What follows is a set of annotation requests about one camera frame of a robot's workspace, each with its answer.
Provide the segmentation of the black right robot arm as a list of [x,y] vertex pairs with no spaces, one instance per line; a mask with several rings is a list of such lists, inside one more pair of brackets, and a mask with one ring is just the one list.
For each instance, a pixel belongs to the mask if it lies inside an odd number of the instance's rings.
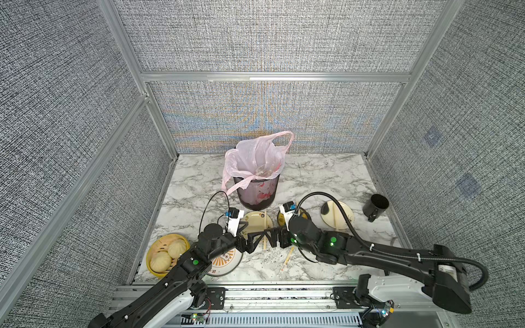
[[373,267],[409,277],[423,284],[421,291],[445,310],[470,314],[470,287],[464,263],[459,258],[438,254],[446,250],[441,245],[433,251],[409,250],[399,247],[359,241],[344,232],[321,230],[302,217],[294,216],[288,226],[280,228],[278,241],[283,247],[296,246],[314,254],[316,261],[328,265],[358,265]]

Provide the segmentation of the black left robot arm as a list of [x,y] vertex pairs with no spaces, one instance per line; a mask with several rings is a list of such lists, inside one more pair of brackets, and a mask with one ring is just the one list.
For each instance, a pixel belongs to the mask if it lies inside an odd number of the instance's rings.
[[162,327],[177,314],[199,308],[205,302],[207,285],[202,280],[211,270],[212,262],[233,249],[252,253],[263,237],[270,246],[287,245],[285,227],[253,232],[245,239],[240,230],[224,232],[219,224],[209,224],[176,265],[142,296],[109,317],[99,314],[89,327]]

